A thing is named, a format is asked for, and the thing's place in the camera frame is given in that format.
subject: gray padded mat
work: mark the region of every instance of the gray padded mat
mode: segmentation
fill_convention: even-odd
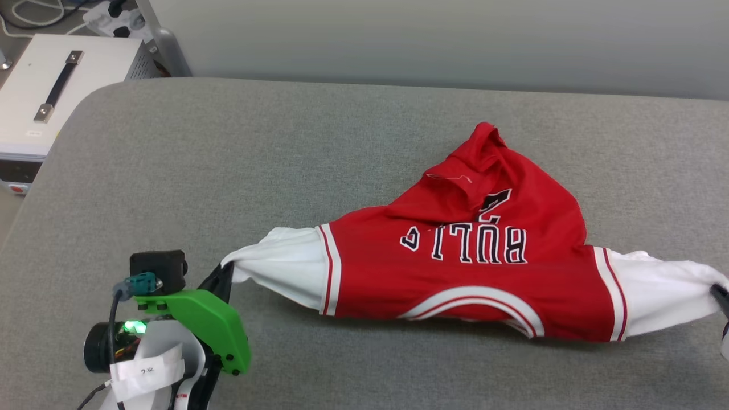
[[[384,204],[471,133],[580,202],[589,242],[729,271],[729,105],[716,101],[244,80],[147,80],[83,101],[0,255],[3,409],[71,409],[104,380],[82,342],[142,250],[183,249],[196,286],[274,226]],[[723,409],[725,320],[621,344],[500,325],[319,317],[254,283],[231,304],[250,372],[215,409]],[[134,305],[121,317],[133,317]],[[89,409],[97,408],[93,401]]]

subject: white box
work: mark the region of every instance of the white box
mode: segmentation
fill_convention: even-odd
[[[83,55],[50,117],[45,123],[34,120],[72,51]],[[0,181],[13,192],[27,193],[82,99],[105,85],[159,76],[141,39],[36,34],[0,88]]]

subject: red stripe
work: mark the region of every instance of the red stripe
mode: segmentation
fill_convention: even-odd
[[[625,302],[625,294],[623,293],[623,288],[620,286],[620,282],[617,280],[617,276],[615,276],[615,272],[612,270],[612,266],[610,266],[610,259],[607,257],[607,248],[602,248],[602,253],[605,256],[605,263],[607,264],[607,268],[610,270],[612,279],[615,280],[617,289],[620,291],[620,297],[623,299],[623,327],[620,329],[620,334],[617,336],[617,340],[620,341],[623,340],[625,327],[628,324],[628,304]]]
[[[324,314],[327,314],[329,309],[329,294],[332,290],[332,254],[329,252],[329,241],[327,241],[327,235],[324,233],[324,229],[321,226],[317,226],[321,236],[324,238],[324,248],[327,250],[327,258],[329,258],[329,279],[327,280],[327,297],[324,299]]]
[[[494,302],[498,302],[498,303],[500,303],[500,304],[502,304],[502,305],[505,305],[506,307],[508,307],[508,308],[512,309],[512,310],[513,310],[514,312],[516,312],[516,314],[518,314],[518,315],[519,315],[519,317],[521,317],[521,319],[522,319],[522,320],[524,321],[524,323],[526,323],[526,324],[527,324],[527,325],[529,326],[529,328],[531,329],[531,335],[532,335],[532,336],[536,336],[536,335],[537,335],[537,331],[536,331],[536,330],[534,329],[534,326],[533,326],[533,325],[532,325],[532,324],[531,324],[531,323],[530,323],[530,322],[529,322],[529,321],[528,321],[528,320],[526,319],[526,317],[524,317],[524,315],[523,315],[523,314],[522,314],[522,313],[521,313],[521,312],[520,312],[520,311],[519,311],[518,309],[516,309],[516,308],[515,308],[514,306],[511,306],[511,305],[509,305],[508,303],[505,303],[505,302],[503,302],[503,301],[500,301],[500,300],[498,300],[498,299],[494,299],[494,298],[488,298],[488,297],[486,297],[486,296],[479,296],[479,295],[473,295],[473,296],[462,296],[462,297],[460,297],[460,298],[454,298],[454,299],[450,299],[449,301],[445,301],[445,302],[443,302],[443,303],[441,303],[441,304],[439,304],[439,305],[433,306],[432,308],[430,308],[430,309],[426,310],[425,312],[423,312],[423,313],[419,314],[418,316],[415,316],[415,317],[414,317],[413,319],[418,319],[419,317],[421,317],[421,316],[424,316],[425,314],[428,314],[429,312],[432,312],[433,310],[435,310],[435,309],[438,309],[439,307],[441,307],[441,306],[443,306],[443,305],[445,305],[445,304],[447,304],[447,303],[451,303],[451,302],[455,302],[455,301],[460,301],[460,300],[462,300],[462,299],[485,299],[485,300],[487,300],[487,301],[494,301]]]

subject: green 3d-printed bracket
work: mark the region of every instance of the green 3d-printed bracket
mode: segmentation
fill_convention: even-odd
[[[135,296],[147,314],[171,314],[220,356],[223,371],[237,376],[251,363],[248,337],[235,309],[207,290],[181,290],[171,295]]]

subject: white fabric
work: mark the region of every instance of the white fabric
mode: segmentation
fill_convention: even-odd
[[[607,254],[627,305],[622,339],[715,313],[719,305],[709,288],[714,283],[729,288],[729,279],[711,266],[663,262],[643,251],[621,255],[607,250]],[[234,283],[252,278],[303,306],[321,308],[328,261],[316,229],[274,228],[258,244],[226,256],[222,264],[230,261],[235,264]]]
[[[663,262],[641,250],[621,255],[608,250],[608,258],[628,304],[627,336],[653,332],[719,310],[709,293],[729,279],[711,266],[691,262]]]
[[[229,254],[233,283],[257,284],[311,309],[319,309],[327,275],[324,245],[314,228],[274,228],[255,245]]]

